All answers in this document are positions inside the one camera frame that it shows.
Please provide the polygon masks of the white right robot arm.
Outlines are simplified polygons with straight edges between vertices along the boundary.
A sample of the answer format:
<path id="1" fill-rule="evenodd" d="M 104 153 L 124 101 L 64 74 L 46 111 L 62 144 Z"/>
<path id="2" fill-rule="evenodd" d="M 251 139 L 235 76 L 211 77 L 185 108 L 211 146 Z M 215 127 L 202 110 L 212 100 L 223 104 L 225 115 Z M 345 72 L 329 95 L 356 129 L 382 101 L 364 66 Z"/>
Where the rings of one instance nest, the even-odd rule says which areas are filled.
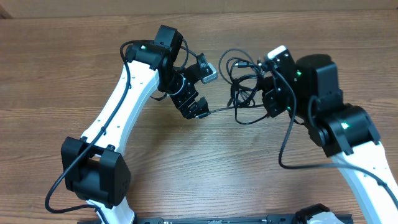
<path id="1" fill-rule="evenodd" d="M 338 67 L 327 54 L 294 60 L 283 46 L 269 52 L 262 101 L 267 113 L 301 118 L 310 139 L 350 186 L 368 223 L 397 223 L 397 183 L 370 115 L 343 101 Z"/>

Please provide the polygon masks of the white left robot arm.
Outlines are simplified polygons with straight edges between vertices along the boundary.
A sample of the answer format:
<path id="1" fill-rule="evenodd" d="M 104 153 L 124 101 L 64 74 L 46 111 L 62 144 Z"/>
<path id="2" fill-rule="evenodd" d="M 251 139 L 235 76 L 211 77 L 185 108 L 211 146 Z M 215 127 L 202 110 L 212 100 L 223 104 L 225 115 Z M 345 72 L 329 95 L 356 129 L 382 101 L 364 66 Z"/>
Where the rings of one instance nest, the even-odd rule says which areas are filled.
<path id="1" fill-rule="evenodd" d="M 171 97 L 186 119 L 208 112 L 205 98 L 197 101 L 194 84 L 217 78 L 203 54 L 196 64 L 174 67 L 184 42 L 177 29 L 162 25 L 155 39 L 122 44 L 121 77 L 101 113 L 80 138 L 67 137 L 61 147 L 66 188 L 94 208 L 100 223 L 136 223 L 127 202 L 131 172 L 124 160 L 127 140 L 145 103 L 159 90 Z"/>

